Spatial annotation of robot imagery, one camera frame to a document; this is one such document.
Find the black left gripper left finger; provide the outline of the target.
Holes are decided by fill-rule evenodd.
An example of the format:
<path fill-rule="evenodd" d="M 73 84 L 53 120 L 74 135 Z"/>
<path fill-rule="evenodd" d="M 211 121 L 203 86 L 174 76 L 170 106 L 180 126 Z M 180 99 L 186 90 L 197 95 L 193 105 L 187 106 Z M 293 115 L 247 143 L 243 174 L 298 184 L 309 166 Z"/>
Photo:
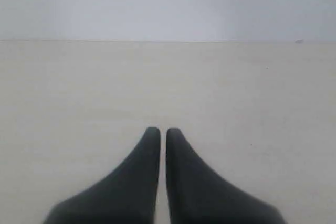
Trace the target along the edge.
<path fill-rule="evenodd" d="M 145 130 L 138 144 L 107 177 L 58 203 L 45 223 L 154 223 L 161 134 Z"/>

